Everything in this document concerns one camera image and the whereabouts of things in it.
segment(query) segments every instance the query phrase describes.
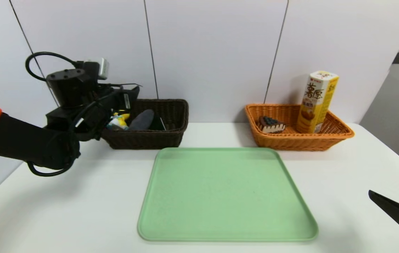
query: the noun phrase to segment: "white table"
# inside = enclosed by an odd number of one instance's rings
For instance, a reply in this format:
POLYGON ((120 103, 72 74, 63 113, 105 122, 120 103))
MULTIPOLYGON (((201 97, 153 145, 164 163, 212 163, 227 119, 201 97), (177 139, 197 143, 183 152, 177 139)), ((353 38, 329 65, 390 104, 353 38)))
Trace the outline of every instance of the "white table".
MULTIPOLYGON (((368 198, 399 202, 399 156, 356 124, 355 137, 325 152, 280 151, 320 232, 305 243, 165 243, 137 234, 156 150, 81 146, 65 174, 21 165, 0 185, 0 253, 399 252, 399 225, 368 198)), ((247 124, 190 123, 182 147, 255 146, 247 124)))

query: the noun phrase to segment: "dark brown wicker basket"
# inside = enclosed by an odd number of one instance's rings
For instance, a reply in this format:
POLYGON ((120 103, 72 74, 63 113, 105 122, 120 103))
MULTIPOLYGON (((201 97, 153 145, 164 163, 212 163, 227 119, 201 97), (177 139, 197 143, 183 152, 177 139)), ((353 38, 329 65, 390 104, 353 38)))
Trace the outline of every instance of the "dark brown wicker basket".
POLYGON ((166 131, 112 131, 104 129, 101 137, 113 149, 163 149, 178 147, 188 125, 188 103, 183 99, 137 99, 127 124, 146 109, 159 115, 166 131))

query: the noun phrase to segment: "plastic tray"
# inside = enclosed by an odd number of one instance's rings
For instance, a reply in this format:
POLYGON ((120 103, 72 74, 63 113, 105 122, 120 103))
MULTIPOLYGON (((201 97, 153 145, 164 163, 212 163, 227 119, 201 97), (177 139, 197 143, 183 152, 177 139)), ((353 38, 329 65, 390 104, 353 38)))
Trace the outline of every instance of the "plastic tray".
POLYGON ((318 226, 274 150, 167 148, 138 232, 151 241, 305 241, 318 226))

